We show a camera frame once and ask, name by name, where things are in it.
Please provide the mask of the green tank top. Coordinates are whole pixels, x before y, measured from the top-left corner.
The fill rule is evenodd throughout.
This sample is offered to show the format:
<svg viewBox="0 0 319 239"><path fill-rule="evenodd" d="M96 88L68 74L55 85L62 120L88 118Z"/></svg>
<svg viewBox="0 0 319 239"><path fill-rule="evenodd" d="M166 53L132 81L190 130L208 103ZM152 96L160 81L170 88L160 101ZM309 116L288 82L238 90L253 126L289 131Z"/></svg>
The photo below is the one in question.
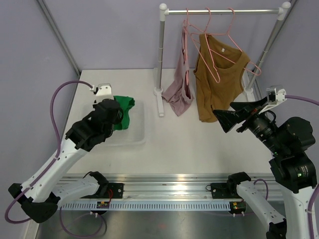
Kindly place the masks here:
<svg viewBox="0 0 319 239"><path fill-rule="evenodd" d="M123 110L123 119L121 123L114 125L114 130L126 130L130 125L129 111L135 106L135 99L128 96L114 96L114 99Z"/></svg>

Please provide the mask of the mauve pink tank top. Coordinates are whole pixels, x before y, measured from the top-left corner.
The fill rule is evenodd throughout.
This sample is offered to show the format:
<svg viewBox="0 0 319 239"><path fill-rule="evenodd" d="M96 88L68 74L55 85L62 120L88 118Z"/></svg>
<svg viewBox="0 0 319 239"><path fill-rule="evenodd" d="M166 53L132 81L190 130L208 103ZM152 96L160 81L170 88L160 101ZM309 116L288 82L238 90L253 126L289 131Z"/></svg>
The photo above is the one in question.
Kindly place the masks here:
<svg viewBox="0 0 319 239"><path fill-rule="evenodd" d="M185 65L183 56L183 27L181 30L181 50L179 52L179 59L176 65L174 80L170 86L162 94L162 98L169 103L173 112L179 117L192 104L193 94L190 90L190 84L186 85L185 80Z"/></svg>

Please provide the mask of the pink hanger holding mauve top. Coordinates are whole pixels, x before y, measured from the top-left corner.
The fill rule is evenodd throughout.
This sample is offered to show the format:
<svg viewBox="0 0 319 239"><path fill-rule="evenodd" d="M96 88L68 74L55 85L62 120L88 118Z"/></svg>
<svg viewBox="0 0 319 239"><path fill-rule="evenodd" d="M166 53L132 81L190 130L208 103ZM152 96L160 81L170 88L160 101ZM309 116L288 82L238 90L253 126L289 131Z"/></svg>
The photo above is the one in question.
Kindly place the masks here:
<svg viewBox="0 0 319 239"><path fill-rule="evenodd" d="M189 85L189 62L188 62L188 43L187 43L187 33L188 33L188 9L186 9L186 19L183 21L183 56L185 65L185 80L186 85Z"/></svg>

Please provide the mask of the pink wire hanger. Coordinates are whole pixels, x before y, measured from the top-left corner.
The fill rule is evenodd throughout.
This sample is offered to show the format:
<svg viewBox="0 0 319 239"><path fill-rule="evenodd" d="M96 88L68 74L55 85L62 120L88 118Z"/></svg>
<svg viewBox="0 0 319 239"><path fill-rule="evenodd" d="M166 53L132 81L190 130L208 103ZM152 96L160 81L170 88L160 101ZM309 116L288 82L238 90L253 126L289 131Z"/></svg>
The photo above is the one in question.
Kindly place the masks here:
<svg viewBox="0 0 319 239"><path fill-rule="evenodd" d="M206 41L206 45L207 45L207 49L208 49L208 52L209 52L209 55L210 55L210 58L211 58L211 62L212 62L212 67L213 67L213 69L215 70L217 77L215 77L214 74L212 73L210 67L209 67L208 64L206 63L205 59L204 59L203 56L201 55L201 53L200 53L200 51L199 51L198 48L197 48L197 51L198 51L200 57L202 58L203 62L205 63L207 69L209 70L211 76L213 77L213 79L215 80L215 82L216 82L217 84L219 84L220 81L221 81L220 75L219 75L219 73L218 73L218 71L217 71L217 68L216 68L216 65L215 65L215 61L214 61L214 58L213 58L213 55L212 55L212 52L211 52L211 49L210 49L209 43L208 43L207 29L208 29L209 24L210 24L210 21L211 21L211 12L210 12L210 9L209 9L208 7L206 7L205 9L207 10L207 12L208 12L208 14L209 14L209 19L208 19L208 22L207 22L207 24L206 24L206 26L205 26L205 29L204 29L204 30L201 30L201 29L199 29L198 27L196 27L195 25L191 25L191 24L189 24L189 26L194 27L196 30L198 30L199 32L201 32L202 34L204 34L204 36L205 36L205 41Z"/></svg>

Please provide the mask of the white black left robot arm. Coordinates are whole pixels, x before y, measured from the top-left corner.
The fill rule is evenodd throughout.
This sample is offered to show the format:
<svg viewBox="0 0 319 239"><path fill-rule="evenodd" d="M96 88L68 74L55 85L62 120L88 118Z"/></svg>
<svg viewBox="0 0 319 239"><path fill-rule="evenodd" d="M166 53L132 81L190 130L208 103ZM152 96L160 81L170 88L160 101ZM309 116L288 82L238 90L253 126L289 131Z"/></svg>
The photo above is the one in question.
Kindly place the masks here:
<svg viewBox="0 0 319 239"><path fill-rule="evenodd" d="M57 184L79 159L112 135L123 114L116 100L104 99L94 104L93 110L67 131L57 155L52 155L27 181L9 187L14 202L20 203L29 219L43 223L71 201L86 196L103 198L107 194L109 182L98 171L65 186Z"/></svg>

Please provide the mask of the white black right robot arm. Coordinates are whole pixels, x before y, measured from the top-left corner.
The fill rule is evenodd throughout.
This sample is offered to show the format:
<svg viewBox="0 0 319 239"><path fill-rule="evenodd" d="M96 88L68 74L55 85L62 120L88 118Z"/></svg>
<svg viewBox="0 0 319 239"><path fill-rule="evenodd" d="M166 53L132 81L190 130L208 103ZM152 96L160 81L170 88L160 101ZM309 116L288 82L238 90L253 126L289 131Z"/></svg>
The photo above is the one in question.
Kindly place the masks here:
<svg viewBox="0 0 319 239"><path fill-rule="evenodd" d="M316 239L318 230L315 198L319 192L315 165L306 150L315 143L309 121L292 117L281 126L267 113L281 100L264 98L255 102L232 102L231 110L214 110L222 129L229 132L239 125L238 132L251 131L272 153L270 169L280 185L285 215L279 214L257 191L245 172L232 174L226 181L231 197L240 197L253 210L266 228L269 239Z"/></svg>

